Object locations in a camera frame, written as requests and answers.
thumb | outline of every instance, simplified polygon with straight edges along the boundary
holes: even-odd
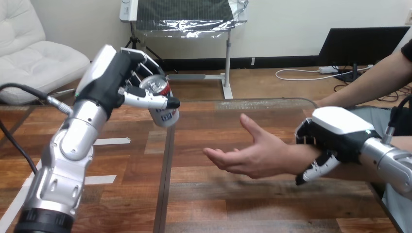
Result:
[[[253,136],[254,139],[261,136],[264,132],[264,129],[262,129],[258,124],[256,124],[256,122],[246,116],[246,114],[241,114],[240,123],[243,128],[245,128]]]

monitor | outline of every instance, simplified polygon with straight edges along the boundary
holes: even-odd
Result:
[[[319,65],[352,66],[352,73],[336,76],[352,82],[361,75],[358,65],[375,65],[391,55],[409,28],[332,28],[319,53]]]

can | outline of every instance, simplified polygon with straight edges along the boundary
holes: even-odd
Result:
[[[145,78],[139,85],[140,88],[148,90],[154,96],[162,95],[173,97],[169,82],[163,75],[152,75]],[[150,109],[149,113],[156,125],[170,127],[179,119],[178,109]]]

wooden table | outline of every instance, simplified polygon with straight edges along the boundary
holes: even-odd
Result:
[[[297,187],[290,175],[252,180],[219,170],[202,154],[204,147],[226,151],[252,143],[240,113],[293,143],[295,128],[312,110],[305,100],[184,102],[178,123],[167,130],[155,126],[147,110],[115,110],[100,138],[129,137],[131,143],[95,147],[87,176],[116,179],[85,187],[72,232],[396,232],[364,182],[319,179]],[[20,126],[9,127],[37,162],[65,116],[50,107],[27,111],[33,112]],[[2,216],[30,168],[9,142],[0,146]]]

white cable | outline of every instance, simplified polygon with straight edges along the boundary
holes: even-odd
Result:
[[[372,68],[372,66],[366,67],[366,68],[363,68],[363,69],[358,69],[358,71],[362,71],[362,70],[366,70],[366,69],[370,69],[370,68]],[[320,79],[327,79],[327,78],[332,78],[332,77],[339,76],[339,75],[343,75],[343,74],[350,74],[350,73],[352,73],[352,71],[349,71],[349,72],[342,73],[342,74],[335,74],[335,75],[326,76],[326,77],[321,77],[321,78],[316,78],[316,79],[285,79],[285,78],[281,78],[281,77],[279,77],[279,76],[277,75],[278,73],[283,72],[283,71],[300,71],[300,72],[310,72],[310,73],[314,73],[314,72],[318,72],[318,73],[319,73],[319,71],[318,71],[318,70],[301,70],[301,69],[282,69],[282,70],[279,70],[278,72],[276,72],[276,74],[275,74],[276,77],[278,77],[279,79],[282,79],[282,80],[287,80],[287,81],[311,81],[311,80],[320,80]]]

